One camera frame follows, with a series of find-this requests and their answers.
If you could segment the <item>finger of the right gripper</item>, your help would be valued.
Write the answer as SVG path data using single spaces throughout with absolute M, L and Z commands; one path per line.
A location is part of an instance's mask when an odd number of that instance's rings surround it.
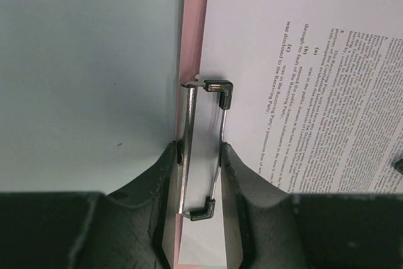
M 398 160 L 394 164 L 394 169 L 399 173 L 403 173 L 403 159 Z

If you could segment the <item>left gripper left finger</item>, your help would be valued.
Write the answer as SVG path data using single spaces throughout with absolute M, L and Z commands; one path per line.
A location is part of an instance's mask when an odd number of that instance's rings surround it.
M 125 186 L 109 194 L 119 209 L 107 244 L 106 268 L 173 268 L 177 143 Z

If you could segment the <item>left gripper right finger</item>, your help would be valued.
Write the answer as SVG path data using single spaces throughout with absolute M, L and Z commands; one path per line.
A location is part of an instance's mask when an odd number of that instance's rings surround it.
M 288 194 L 246 166 L 230 144 L 221 152 L 227 268 L 301 268 Z

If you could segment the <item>metal clipboard clip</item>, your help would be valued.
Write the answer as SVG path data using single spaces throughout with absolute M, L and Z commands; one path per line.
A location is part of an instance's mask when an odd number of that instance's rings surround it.
M 179 87 L 176 213 L 192 222 L 211 219 L 215 212 L 233 90 L 234 85 L 223 79 L 195 79 Z

